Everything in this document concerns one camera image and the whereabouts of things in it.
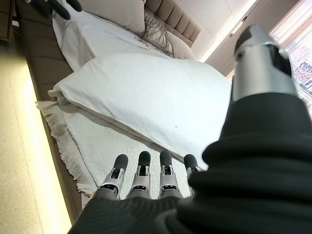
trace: white wall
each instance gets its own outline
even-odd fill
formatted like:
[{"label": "white wall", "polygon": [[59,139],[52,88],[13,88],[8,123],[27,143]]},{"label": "white wall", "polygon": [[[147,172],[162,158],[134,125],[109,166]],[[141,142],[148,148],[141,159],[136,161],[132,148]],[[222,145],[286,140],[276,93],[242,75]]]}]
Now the white wall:
[{"label": "white wall", "polygon": [[256,0],[174,0],[201,28],[192,46],[195,58],[206,61]]}]

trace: floor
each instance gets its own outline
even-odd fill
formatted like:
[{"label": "floor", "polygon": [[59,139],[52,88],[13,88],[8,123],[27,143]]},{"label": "floor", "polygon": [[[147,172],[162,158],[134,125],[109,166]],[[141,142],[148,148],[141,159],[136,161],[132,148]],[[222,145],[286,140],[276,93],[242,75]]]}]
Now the floor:
[{"label": "floor", "polygon": [[0,233],[66,233],[70,219],[14,37],[0,41]]}]

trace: upholstered headboard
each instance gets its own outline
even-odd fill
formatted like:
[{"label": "upholstered headboard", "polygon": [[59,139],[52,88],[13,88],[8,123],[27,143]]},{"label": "upholstered headboard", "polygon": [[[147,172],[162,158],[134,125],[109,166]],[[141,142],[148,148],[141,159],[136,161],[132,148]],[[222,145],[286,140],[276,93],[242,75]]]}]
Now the upholstered headboard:
[{"label": "upholstered headboard", "polygon": [[167,31],[176,35],[189,47],[193,45],[200,32],[200,28],[173,0],[146,0],[145,11],[164,22]]}]

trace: white pillow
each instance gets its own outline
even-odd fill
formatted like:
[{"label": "white pillow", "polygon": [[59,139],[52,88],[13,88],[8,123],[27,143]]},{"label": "white pillow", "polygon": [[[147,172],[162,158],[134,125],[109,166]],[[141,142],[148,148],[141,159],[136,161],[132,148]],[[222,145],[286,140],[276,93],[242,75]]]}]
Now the white pillow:
[{"label": "white pillow", "polygon": [[167,34],[176,59],[195,60],[195,56],[192,50],[184,41],[173,35],[171,32],[167,31]]},{"label": "white pillow", "polygon": [[136,34],[142,33],[144,25],[143,0],[78,0],[82,9],[114,22]]}]

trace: brown bed frame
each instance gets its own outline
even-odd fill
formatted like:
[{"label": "brown bed frame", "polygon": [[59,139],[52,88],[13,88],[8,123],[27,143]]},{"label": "brown bed frame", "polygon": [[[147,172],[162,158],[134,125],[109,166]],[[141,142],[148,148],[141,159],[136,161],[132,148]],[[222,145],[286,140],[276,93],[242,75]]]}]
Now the brown bed frame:
[{"label": "brown bed frame", "polygon": [[[173,2],[173,0],[147,0],[145,10],[162,20],[168,31],[192,46],[200,28]],[[38,14],[30,4],[16,0],[22,46],[25,52],[37,100],[50,100],[48,90],[73,71],[59,49],[51,19]],[[81,195],[77,184],[68,173],[59,155],[55,139],[43,116],[42,122],[47,134],[55,169],[64,196],[69,217],[73,223],[81,211]]]}]

